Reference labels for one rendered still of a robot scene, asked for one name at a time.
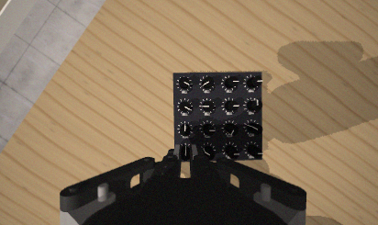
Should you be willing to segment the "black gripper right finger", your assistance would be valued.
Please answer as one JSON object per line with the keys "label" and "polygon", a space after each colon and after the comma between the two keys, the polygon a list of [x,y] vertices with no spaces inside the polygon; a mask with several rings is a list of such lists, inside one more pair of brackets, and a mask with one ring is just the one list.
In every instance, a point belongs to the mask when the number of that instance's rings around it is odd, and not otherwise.
{"label": "black gripper right finger", "polygon": [[[230,183],[230,174],[239,180],[239,188]],[[190,177],[198,187],[229,193],[232,188],[277,214],[287,225],[306,225],[306,191],[279,178],[229,158],[209,162],[203,150],[190,145]]]}

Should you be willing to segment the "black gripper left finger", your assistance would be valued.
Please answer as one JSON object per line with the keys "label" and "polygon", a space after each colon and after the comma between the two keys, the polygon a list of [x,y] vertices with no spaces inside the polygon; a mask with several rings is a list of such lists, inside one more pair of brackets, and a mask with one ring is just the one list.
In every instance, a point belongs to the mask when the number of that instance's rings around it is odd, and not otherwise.
{"label": "black gripper left finger", "polygon": [[[61,225],[82,225],[96,211],[142,187],[141,193],[173,185],[181,177],[182,144],[175,144],[160,162],[144,157],[82,182],[60,192]],[[131,187],[131,179],[139,174],[139,184]]]}

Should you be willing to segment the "black knob box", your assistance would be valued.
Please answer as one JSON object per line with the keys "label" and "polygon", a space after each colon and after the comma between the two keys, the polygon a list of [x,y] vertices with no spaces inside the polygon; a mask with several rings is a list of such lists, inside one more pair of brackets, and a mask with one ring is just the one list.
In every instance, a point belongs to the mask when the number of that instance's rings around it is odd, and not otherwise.
{"label": "black knob box", "polygon": [[172,74],[174,148],[182,144],[182,162],[190,162],[190,145],[209,162],[262,160],[261,72]]}

